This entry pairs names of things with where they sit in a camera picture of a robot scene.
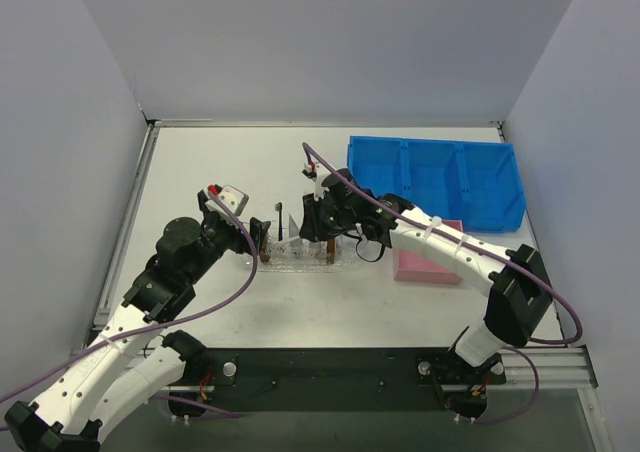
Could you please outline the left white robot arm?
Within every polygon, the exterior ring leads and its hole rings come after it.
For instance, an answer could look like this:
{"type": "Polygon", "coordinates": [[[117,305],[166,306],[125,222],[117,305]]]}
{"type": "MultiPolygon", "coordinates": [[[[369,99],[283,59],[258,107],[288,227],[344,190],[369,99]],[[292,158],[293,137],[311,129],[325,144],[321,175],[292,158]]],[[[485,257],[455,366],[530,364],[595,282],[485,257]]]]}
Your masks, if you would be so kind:
{"type": "Polygon", "coordinates": [[[179,314],[196,283],[232,251],[256,258],[269,225],[242,225],[234,214],[205,208],[202,221],[170,221],[156,252],[92,344],[57,367],[56,381],[6,412],[22,451],[97,451],[126,416],[164,386],[204,374],[206,347],[180,330],[179,314]]]}

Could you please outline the white toothpaste tube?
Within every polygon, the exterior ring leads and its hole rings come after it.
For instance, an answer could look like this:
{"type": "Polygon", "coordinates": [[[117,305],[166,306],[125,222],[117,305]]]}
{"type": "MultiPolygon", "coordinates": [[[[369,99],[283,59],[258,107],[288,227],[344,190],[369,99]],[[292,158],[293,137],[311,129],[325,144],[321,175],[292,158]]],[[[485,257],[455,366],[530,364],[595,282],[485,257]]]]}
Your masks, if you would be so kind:
{"type": "Polygon", "coordinates": [[[288,236],[290,239],[300,237],[300,228],[291,214],[288,215],[288,236]]]}

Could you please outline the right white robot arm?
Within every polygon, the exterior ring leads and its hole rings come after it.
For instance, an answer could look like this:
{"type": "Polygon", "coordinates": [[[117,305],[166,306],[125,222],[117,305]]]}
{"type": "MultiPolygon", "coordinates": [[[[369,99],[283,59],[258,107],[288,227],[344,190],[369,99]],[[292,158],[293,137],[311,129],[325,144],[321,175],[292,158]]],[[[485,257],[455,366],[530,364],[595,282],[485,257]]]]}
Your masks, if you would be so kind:
{"type": "Polygon", "coordinates": [[[369,242],[440,265],[486,297],[483,318],[468,326],[453,345],[469,366],[478,368],[499,349],[530,341],[552,302],[541,286],[547,276],[535,249],[488,244],[397,195],[376,197],[360,188],[346,168],[331,173],[314,163],[305,166],[303,174],[314,184],[303,197],[303,239],[323,242],[356,232],[369,242]]]}

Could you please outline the black toothbrush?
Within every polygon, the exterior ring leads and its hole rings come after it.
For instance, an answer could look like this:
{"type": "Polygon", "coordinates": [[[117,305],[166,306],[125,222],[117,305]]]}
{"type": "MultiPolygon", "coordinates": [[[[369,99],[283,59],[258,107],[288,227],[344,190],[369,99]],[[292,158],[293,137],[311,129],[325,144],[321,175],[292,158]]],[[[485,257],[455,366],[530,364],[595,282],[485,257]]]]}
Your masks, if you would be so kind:
{"type": "Polygon", "coordinates": [[[283,204],[278,202],[275,204],[275,210],[278,214],[277,240],[280,242],[284,239],[283,235],[283,204]]]}

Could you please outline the white toothbrush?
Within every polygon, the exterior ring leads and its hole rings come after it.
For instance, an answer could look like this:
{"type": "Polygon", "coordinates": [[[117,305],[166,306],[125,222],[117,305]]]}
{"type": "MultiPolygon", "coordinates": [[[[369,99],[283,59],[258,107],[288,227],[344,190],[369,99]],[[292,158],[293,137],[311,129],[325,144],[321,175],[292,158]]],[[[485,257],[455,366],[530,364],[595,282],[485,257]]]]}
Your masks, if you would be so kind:
{"type": "Polygon", "coordinates": [[[280,247],[280,248],[291,247],[293,249],[301,248],[302,245],[303,245],[303,240],[299,236],[290,237],[290,238],[283,239],[281,241],[276,241],[273,243],[274,247],[280,247]]]}

